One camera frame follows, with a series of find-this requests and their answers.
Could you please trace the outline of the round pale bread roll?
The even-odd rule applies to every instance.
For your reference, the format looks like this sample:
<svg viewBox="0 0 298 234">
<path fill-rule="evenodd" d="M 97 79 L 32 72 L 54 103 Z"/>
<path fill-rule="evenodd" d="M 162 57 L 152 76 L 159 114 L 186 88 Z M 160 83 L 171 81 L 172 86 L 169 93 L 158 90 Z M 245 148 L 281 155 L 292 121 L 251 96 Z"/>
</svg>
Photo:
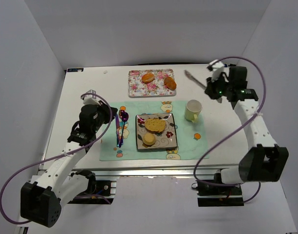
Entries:
<svg viewBox="0 0 298 234">
<path fill-rule="evenodd" d="M 144 144 L 152 146 L 156 142 L 156 137 L 152 133 L 146 133 L 143 135 L 142 141 Z"/>
</svg>

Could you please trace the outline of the herb bread slice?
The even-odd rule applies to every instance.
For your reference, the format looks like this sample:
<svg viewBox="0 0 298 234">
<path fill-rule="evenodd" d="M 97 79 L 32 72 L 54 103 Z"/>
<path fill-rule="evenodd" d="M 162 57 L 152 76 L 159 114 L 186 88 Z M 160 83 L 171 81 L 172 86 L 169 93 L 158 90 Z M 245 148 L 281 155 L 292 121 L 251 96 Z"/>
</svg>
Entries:
<svg viewBox="0 0 298 234">
<path fill-rule="evenodd" d="M 148 118 L 145 120 L 145 128 L 151 132 L 161 133 L 166 127 L 166 121 L 158 118 Z"/>
</svg>

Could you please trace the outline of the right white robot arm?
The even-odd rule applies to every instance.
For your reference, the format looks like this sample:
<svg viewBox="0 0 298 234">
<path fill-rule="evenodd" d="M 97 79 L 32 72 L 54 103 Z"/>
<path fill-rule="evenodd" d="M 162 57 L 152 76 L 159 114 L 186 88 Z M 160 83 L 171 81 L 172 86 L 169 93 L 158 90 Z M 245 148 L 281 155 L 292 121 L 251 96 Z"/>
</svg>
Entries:
<svg viewBox="0 0 298 234">
<path fill-rule="evenodd" d="M 258 110 L 258 96 L 247 88 L 247 68 L 230 67 L 224 72 L 224 65 L 209 65 L 212 76 L 207 78 L 205 93 L 211 99 L 226 97 L 241 124 L 248 144 L 248 152 L 237 168 L 221 170 L 223 184 L 244 182 L 277 182 L 288 159 L 287 148 L 280 147 L 268 131 Z"/>
</svg>

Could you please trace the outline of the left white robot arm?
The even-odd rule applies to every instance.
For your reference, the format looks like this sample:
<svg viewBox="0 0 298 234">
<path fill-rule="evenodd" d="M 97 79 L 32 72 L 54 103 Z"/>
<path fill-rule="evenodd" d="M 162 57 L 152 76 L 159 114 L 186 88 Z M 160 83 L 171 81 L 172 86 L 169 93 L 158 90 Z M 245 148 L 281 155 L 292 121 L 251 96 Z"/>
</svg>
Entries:
<svg viewBox="0 0 298 234">
<path fill-rule="evenodd" d="M 63 155 L 33 183 L 25 183 L 20 191 L 20 216 L 45 227 L 52 227 L 63 207 L 78 194 L 91 193 L 95 188 L 95 174 L 88 170 L 72 173 L 75 165 L 87 154 L 96 133 L 103 124 L 115 118 L 117 108 L 104 102 L 86 104 L 79 120 L 67 138 Z"/>
</svg>

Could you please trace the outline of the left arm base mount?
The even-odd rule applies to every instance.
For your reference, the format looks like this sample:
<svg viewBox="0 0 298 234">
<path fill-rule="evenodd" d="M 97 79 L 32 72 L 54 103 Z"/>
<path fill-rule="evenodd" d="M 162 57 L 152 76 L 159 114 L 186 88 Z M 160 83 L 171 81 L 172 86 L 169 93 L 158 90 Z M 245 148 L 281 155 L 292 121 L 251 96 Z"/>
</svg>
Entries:
<svg viewBox="0 0 298 234">
<path fill-rule="evenodd" d="M 70 177 L 82 176 L 88 180 L 88 187 L 79 193 L 69 204 L 111 205 L 115 195 L 116 182 L 108 179 L 96 179 L 95 173 L 89 170 L 80 170 L 71 173 Z"/>
</svg>

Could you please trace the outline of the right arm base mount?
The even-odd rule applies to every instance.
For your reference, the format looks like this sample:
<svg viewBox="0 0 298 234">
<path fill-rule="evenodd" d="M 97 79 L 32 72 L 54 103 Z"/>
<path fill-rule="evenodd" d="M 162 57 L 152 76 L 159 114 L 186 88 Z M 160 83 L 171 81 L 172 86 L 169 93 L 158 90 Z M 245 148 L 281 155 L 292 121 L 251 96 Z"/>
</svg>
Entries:
<svg viewBox="0 0 298 234">
<path fill-rule="evenodd" d="M 240 186 L 214 186 L 222 184 L 221 170 L 211 173 L 196 171 L 196 177 L 205 183 L 195 180 L 192 190 L 197 193 L 199 207 L 241 207 L 244 206 L 242 189 Z"/>
</svg>

